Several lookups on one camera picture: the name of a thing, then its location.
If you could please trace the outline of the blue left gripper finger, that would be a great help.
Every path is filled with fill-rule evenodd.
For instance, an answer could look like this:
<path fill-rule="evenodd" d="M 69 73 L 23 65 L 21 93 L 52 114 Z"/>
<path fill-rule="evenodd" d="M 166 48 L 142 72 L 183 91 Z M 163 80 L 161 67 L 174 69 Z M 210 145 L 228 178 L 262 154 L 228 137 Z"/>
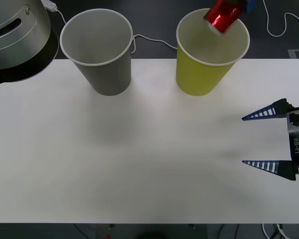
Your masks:
<path fill-rule="evenodd" d="M 241 0 L 241 8 L 244 14 L 248 14 L 255 7 L 255 0 Z"/>

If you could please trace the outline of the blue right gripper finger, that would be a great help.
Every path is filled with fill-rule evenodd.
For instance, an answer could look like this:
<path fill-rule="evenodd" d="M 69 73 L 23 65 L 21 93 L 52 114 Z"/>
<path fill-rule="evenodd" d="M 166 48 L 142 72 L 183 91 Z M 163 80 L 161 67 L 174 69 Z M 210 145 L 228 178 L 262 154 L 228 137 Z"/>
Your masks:
<path fill-rule="evenodd" d="M 282 178 L 296 181 L 296 172 L 292 161 L 279 160 L 279 161 L 248 161 L 243 160 L 244 164 L 254 168 L 278 175 Z"/>
<path fill-rule="evenodd" d="M 287 116 L 288 109 L 289 103 L 287 102 L 286 98 L 284 98 L 242 117 L 242 120 L 249 121 L 285 118 Z"/>

